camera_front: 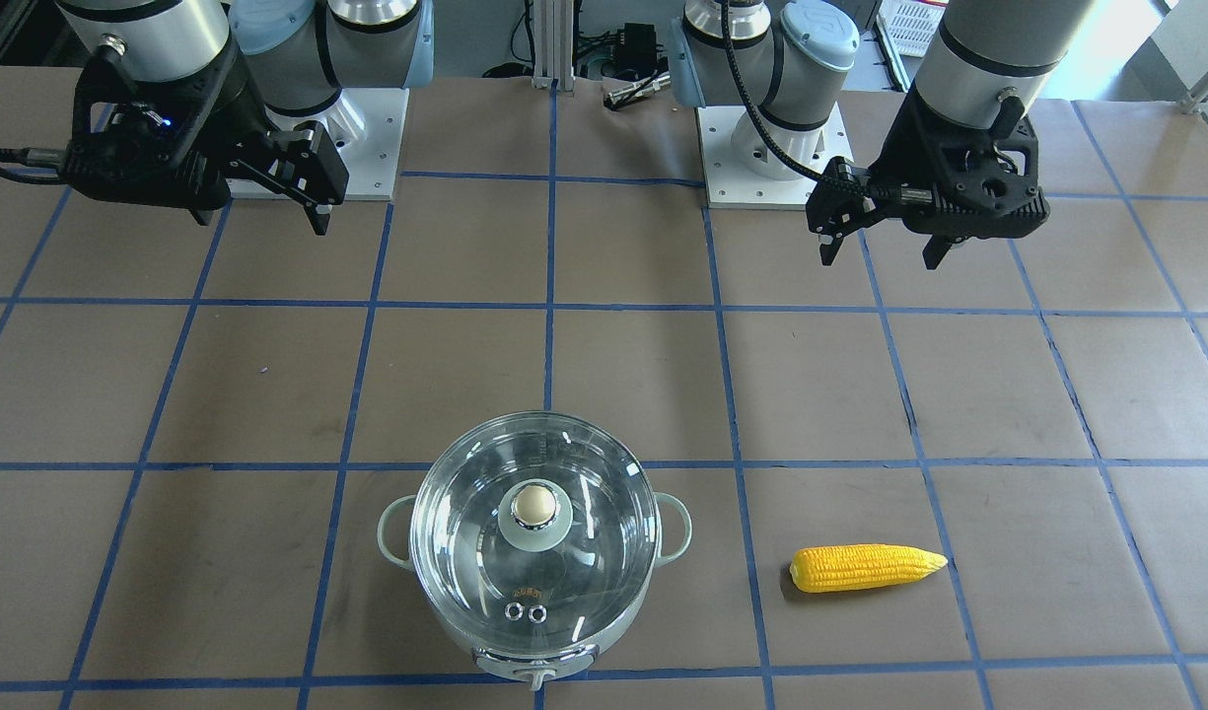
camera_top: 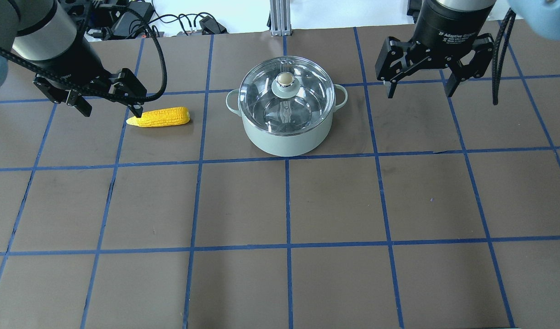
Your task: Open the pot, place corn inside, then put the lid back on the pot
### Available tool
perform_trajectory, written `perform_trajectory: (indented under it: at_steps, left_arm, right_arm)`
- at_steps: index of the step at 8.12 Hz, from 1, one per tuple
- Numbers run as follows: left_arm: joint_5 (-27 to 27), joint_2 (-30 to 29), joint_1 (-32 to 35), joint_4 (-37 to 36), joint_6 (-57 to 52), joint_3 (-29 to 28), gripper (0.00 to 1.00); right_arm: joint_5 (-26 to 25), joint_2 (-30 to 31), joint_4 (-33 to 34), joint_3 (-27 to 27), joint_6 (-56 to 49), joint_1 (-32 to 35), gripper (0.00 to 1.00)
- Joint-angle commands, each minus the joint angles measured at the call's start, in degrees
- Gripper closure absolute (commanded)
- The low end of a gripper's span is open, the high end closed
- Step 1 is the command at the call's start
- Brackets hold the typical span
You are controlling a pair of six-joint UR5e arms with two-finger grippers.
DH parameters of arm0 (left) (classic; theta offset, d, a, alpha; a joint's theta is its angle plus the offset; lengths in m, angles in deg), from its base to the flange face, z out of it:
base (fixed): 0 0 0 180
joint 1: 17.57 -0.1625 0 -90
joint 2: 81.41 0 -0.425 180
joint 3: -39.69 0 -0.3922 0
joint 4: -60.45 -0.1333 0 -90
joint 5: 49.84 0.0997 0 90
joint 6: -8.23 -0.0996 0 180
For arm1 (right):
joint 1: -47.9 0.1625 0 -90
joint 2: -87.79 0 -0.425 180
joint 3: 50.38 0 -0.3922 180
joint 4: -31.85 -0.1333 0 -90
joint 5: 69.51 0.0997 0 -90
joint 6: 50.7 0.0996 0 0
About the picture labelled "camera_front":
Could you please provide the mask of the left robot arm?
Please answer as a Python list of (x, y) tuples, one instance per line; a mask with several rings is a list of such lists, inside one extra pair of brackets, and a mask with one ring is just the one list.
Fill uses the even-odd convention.
[(861, 35), (827, 1), (689, 1), (670, 33), (684, 107), (741, 107), (747, 165), (802, 177), (805, 214), (832, 264), (846, 237), (895, 219), (927, 237), (936, 269), (969, 239), (1020, 239), (1049, 221), (1029, 111), (1091, 1), (951, 1), (866, 168), (830, 156), (827, 130)]

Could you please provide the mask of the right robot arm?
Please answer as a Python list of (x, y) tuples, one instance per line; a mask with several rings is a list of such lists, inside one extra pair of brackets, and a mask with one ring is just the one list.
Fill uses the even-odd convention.
[(333, 208), (394, 192), (410, 91), (434, 71), (431, 1), (60, 1), (89, 50), (72, 136), (30, 165), (86, 197)]

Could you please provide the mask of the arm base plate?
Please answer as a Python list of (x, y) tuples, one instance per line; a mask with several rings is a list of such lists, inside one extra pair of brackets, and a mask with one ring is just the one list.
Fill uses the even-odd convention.
[[(707, 206), (805, 210), (815, 190), (815, 181), (790, 170), (769, 153), (744, 107), (696, 107), (695, 117)], [(779, 126), (766, 127), (771, 138), (789, 157), (812, 171), (824, 171), (834, 157), (852, 158), (850, 141), (838, 104), (834, 104), (827, 121), (815, 130), (794, 133)]]
[(345, 162), (345, 200), (391, 202), (410, 91), (359, 87), (338, 91), (336, 101), (315, 115), (268, 110), (281, 130), (306, 120), (323, 122)]

